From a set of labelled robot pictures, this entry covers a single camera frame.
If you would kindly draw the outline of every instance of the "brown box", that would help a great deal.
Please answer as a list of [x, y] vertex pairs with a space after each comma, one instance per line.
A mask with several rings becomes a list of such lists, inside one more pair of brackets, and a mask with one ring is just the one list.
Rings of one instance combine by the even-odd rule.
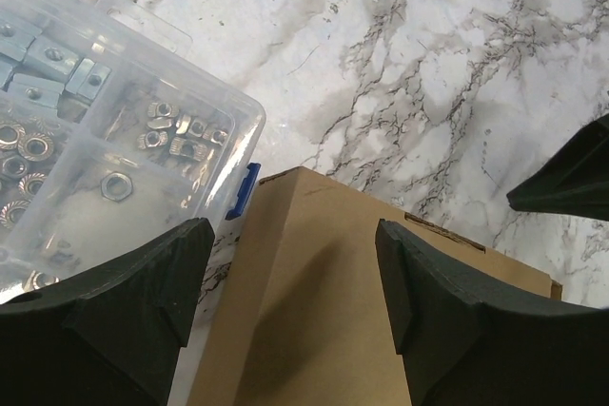
[[524, 290], [548, 275], [306, 168], [256, 190], [189, 406], [407, 406], [379, 275], [379, 219]]

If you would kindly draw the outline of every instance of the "white marble table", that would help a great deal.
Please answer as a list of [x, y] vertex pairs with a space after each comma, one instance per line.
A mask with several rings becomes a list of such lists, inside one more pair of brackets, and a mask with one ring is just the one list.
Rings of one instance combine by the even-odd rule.
[[[505, 194], [609, 111], [609, 0], [137, 0], [188, 59], [259, 100], [265, 174], [305, 164], [609, 304], [607, 224], [517, 215]], [[205, 346], [224, 228], [170, 404]]]

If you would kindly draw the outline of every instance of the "black pointed object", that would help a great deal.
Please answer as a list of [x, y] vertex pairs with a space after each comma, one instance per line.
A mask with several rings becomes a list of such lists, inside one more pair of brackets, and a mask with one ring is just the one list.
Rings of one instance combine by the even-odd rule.
[[3, 404], [167, 404], [214, 241], [184, 222], [112, 261], [0, 306]]
[[609, 115], [578, 133], [531, 178], [507, 194], [517, 211], [609, 221]]
[[609, 310], [522, 291], [396, 222], [376, 245], [412, 406], [607, 404]]

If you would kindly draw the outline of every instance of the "blue plastic clip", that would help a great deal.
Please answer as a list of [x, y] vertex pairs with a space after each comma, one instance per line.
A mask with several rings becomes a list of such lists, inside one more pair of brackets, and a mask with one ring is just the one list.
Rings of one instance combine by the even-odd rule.
[[249, 200], [249, 197], [251, 197], [251, 193], [254, 190], [254, 185], [256, 184], [256, 179], [258, 178], [258, 173], [260, 172], [260, 167], [260, 164], [253, 162], [247, 166], [249, 171], [241, 183], [241, 187], [239, 187], [239, 192], [237, 192], [237, 203], [235, 203], [235, 207], [233, 209], [226, 213], [227, 221], [237, 219], [244, 214], [247, 201]]

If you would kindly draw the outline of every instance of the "clear plastic container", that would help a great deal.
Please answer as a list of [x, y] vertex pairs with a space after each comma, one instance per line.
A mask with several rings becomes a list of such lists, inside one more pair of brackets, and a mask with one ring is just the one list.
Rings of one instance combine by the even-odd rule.
[[128, 0], [0, 0], [0, 302], [243, 207], [265, 113], [189, 43]]

